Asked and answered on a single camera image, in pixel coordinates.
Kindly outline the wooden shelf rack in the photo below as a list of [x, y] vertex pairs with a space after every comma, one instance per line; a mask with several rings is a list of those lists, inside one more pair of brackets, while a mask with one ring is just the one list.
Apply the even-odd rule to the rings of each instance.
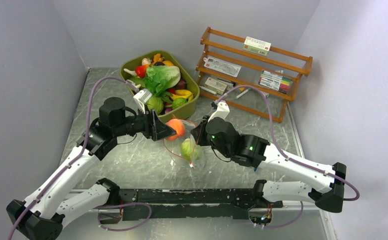
[[[227, 85], [226, 92], [234, 89], [234, 92], [225, 98], [230, 106], [268, 118], [268, 111], [265, 108], [259, 109], [258, 105], [253, 102], [253, 100], [262, 100], [254, 90], [235, 99], [235, 96], [241, 92], [239, 88], [255, 87], [268, 94], [268, 99], [275, 102], [276, 105], [272, 108], [272, 120], [281, 123], [288, 103], [296, 99], [301, 78], [311, 73], [313, 57], [274, 46], [271, 46], [267, 56], [262, 56], [243, 50], [244, 40], [245, 37], [207, 27], [200, 38], [200, 44], [204, 48], [196, 64], [197, 84], [204, 87], [204, 82], [208, 77], [217, 79]], [[241, 70], [237, 77], [211, 70], [204, 67], [204, 57], [213, 57], [239, 65]], [[263, 70], [290, 78], [292, 83], [289, 92], [285, 94], [259, 85], [260, 74]]]

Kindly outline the yellow banana pepper toy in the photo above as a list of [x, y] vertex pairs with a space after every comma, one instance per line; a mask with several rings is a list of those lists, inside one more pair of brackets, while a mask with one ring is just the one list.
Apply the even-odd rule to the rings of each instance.
[[177, 89], [174, 91], [174, 94], [172, 94], [171, 99], [175, 100], [178, 98], [184, 98], [188, 101], [191, 101], [194, 99], [194, 94], [187, 89]]

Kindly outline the coloured marker pen set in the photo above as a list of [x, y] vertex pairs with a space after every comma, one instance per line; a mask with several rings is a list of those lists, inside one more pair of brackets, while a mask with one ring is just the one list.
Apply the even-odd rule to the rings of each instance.
[[287, 94], [291, 88], [291, 79], [270, 71], [263, 70], [260, 74], [259, 85]]

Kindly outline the clear zip bag orange zipper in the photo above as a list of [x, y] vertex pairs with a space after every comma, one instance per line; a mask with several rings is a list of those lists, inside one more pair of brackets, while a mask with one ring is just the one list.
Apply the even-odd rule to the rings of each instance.
[[176, 131], [176, 134], [163, 141], [170, 156], [170, 164], [201, 170], [206, 164], [206, 159], [202, 148], [196, 144], [190, 132], [197, 125], [192, 121], [177, 118], [169, 120], [166, 124]]

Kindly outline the dark red beet toy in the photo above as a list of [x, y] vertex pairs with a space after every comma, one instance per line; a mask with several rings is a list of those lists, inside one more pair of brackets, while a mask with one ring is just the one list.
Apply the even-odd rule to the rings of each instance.
[[185, 90], [187, 88], [187, 82], [184, 79], [181, 79], [176, 85], [177, 90]]

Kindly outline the green leafy vegetable toy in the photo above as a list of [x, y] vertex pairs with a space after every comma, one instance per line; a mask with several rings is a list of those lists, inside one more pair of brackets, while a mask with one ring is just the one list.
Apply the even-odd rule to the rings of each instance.
[[160, 114], [164, 109], [163, 100], [156, 96], [151, 96], [147, 100], [146, 105], [150, 111], [155, 110], [158, 114]]

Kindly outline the small white green box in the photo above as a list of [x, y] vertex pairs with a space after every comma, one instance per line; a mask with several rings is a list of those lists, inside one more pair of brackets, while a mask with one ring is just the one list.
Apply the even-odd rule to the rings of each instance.
[[227, 85], [225, 83], [222, 83], [222, 82], [220, 82], [217, 79], [214, 79], [212, 77], [208, 77], [205, 80], [204, 86], [207, 89], [212, 90], [212, 91], [216, 92], [216, 94], [219, 94], [219, 95], [223, 95], [227, 89]]

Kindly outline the white box on top shelf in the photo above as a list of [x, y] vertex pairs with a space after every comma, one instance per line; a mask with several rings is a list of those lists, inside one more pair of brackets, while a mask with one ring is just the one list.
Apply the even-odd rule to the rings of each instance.
[[243, 50], [261, 56], [267, 56], [271, 48], [271, 43], [247, 36], [243, 43]]

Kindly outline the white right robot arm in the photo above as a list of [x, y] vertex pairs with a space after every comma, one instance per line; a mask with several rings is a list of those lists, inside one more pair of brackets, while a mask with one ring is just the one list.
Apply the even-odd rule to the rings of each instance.
[[252, 134], [238, 133], [220, 117], [206, 116], [190, 131], [196, 144], [211, 147], [240, 166], [269, 169], [293, 177], [295, 181], [257, 180], [255, 193], [265, 202], [302, 201], [331, 213], [343, 209], [347, 167], [337, 162], [326, 165], [307, 160]]

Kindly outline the small green lime toy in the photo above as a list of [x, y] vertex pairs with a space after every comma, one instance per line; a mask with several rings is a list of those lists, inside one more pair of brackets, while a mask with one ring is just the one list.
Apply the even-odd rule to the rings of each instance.
[[172, 102], [172, 109], [175, 110], [181, 106], [183, 106], [184, 104], [188, 103], [188, 100], [186, 98], [183, 98], [183, 97], [179, 97], [179, 98], [176, 98], [173, 102]]

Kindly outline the round green cabbage toy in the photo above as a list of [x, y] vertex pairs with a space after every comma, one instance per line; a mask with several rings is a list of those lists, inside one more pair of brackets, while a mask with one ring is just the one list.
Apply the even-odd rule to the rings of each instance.
[[188, 161], [193, 161], [199, 158], [200, 148], [194, 143], [191, 138], [186, 138], [180, 145], [181, 156]]

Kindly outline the napa cabbage toy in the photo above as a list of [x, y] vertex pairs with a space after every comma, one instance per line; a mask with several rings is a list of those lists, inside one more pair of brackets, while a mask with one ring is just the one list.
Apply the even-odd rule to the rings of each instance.
[[177, 66], [151, 66], [144, 77], [145, 88], [154, 96], [159, 96], [180, 81], [181, 73]]

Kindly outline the white mushroom toy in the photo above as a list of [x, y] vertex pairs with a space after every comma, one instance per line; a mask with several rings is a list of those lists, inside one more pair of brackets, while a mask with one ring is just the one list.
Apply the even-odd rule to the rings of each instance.
[[126, 82], [127, 82], [128, 86], [129, 86], [129, 88], [132, 89], [134, 92], [138, 92], [139, 89], [142, 88], [141, 84], [137, 84], [137, 83], [133, 82], [130, 79], [127, 79]]

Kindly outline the olive green plastic bin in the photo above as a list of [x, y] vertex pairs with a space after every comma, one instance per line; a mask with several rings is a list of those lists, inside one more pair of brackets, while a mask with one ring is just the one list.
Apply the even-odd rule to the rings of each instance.
[[187, 119], [191, 117], [196, 110], [196, 101], [200, 95], [200, 88], [198, 84], [194, 81], [193, 77], [188, 73], [188, 71], [183, 67], [183, 65], [175, 58], [171, 53], [165, 50], [153, 50], [147, 53], [144, 53], [140, 56], [137, 56], [131, 60], [125, 62], [120, 68], [120, 75], [123, 79], [127, 80], [129, 77], [132, 77], [131, 74], [124, 71], [124, 69], [134, 70], [141, 64], [143, 58], [153, 59], [155, 54], [161, 54], [165, 60], [171, 61], [177, 67], [180, 68], [181, 77], [187, 82], [187, 89], [193, 93], [193, 100], [190, 100], [188, 103], [183, 106], [170, 111], [169, 113], [159, 115], [159, 118], [166, 122], [172, 117], [179, 119]]

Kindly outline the peach toy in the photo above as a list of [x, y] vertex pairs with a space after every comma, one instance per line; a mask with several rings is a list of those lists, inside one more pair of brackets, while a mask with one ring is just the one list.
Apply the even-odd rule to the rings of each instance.
[[175, 141], [176, 139], [183, 137], [186, 134], [186, 128], [182, 120], [180, 119], [171, 119], [169, 120], [166, 125], [171, 127], [176, 131], [176, 134], [169, 136], [166, 138], [167, 141], [172, 142]]

